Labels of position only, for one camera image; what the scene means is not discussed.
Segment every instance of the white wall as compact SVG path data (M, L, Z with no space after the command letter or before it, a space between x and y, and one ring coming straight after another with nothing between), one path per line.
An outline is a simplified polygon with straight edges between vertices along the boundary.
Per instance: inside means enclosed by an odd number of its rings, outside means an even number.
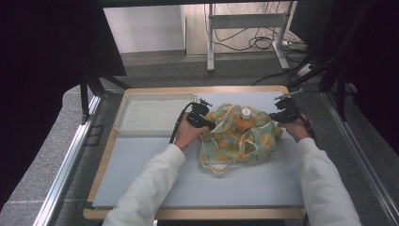
M120 53L184 49L181 6L105 8Z

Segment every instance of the wooden table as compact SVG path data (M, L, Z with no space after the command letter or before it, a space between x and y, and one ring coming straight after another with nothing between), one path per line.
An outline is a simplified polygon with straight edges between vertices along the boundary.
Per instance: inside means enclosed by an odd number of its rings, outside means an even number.
M156 88L156 89L127 89L124 95L131 93L227 93L227 92L268 92L281 91L287 93L284 86L258 86L258 87L185 87L185 88ZM109 158L114 149L118 131L113 128L105 146L103 158L97 170L93 186L88 195L88 202L92 203L96 197L100 183L104 177ZM103 219L110 210L85 209L84 216L88 219ZM156 219L287 219L303 218L302 206L276 207L259 206L257 208L160 208Z

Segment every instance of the gray carpet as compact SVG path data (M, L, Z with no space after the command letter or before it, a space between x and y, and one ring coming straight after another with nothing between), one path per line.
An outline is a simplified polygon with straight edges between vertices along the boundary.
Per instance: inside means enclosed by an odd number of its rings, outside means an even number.
M197 62L151 64L126 66L127 77L120 80L135 88L151 87L187 87L187 86L249 86L254 81L274 73L280 73L279 63L273 56L244 60L217 60L215 72L206 72L206 63ZM314 121L314 130L319 147L327 151L336 164L363 225L390 225L387 217L359 169L337 124L318 91L314 91L319 78L302 85L306 91L295 97L297 104L303 107ZM285 84L287 76L275 76L264 79L259 85ZM104 81L107 89L117 89ZM68 150L72 137L79 125L80 96L79 88L68 91L64 96L64 105L49 137L43 144L40 154L21 181L10 201L0 215L0 225L32 225L37 213L54 180L56 172ZM87 220L82 216L86 197L104 151L104 145L112 128L113 120L121 100L120 94L107 92L100 104L101 114L96 115L93 133L101 131L100 136L89 137L82 149L70 180L64 190L61 201L56 207L50 225L98 225L100 220ZM399 198L399 159L386 144L373 126L361 116L352 102L347 101L347 117L355 127L354 132L371 158L372 165L389 192L398 202ZM231 225L231 222L218 222L218 225ZM236 225L270 225L267 221L242 221ZM271 225L281 225L281 221ZM285 220L285 225L301 225L301 220Z

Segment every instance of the person's right arm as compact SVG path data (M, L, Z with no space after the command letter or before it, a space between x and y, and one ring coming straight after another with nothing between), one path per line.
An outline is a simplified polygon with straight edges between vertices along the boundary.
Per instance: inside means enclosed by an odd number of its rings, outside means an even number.
M305 209L313 226L361 225L340 173L319 150L301 121L279 124L297 142L298 170Z

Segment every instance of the transparent plastic tray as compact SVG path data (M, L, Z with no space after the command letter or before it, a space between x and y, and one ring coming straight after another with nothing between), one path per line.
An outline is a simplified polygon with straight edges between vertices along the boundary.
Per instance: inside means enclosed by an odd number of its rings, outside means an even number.
M123 97L115 128L127 137L170 137L194 93L132 93Z

